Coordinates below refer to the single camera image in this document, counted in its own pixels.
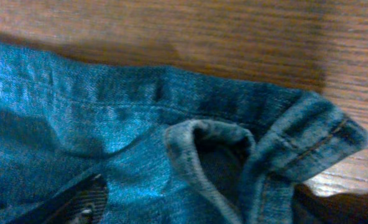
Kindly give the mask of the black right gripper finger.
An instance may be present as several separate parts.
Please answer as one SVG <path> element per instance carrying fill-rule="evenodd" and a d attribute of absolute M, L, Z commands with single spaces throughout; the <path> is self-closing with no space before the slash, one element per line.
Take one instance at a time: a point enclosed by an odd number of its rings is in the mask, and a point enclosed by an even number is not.
<path fill-rule="evenodd" d="M 9 224 L 99 224 L 107 201 L 104 177 L 93 174 Z"/>

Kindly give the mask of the blue denim jeans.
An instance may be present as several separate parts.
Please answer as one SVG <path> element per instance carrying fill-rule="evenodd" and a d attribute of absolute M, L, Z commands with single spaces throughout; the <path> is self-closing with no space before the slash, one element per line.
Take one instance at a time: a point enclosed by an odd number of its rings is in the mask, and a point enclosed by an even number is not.
<path fill-rule="evenodd" d="M 367 143 L 312 91 L 0 43 L 0 223 L 93 174 L 100 223 L 294 223 L 296 184 Z"/>

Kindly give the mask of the black garment pile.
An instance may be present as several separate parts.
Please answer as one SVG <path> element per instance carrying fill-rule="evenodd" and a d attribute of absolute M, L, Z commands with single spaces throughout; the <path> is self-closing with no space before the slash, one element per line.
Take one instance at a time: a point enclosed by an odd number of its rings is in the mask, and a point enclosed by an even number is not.
<path fill-rule="evenodd" d="M 368 224 L 368 193 L 320 197 L 305 184 L 299 184 L 292 208 L 296 224 Z"/>

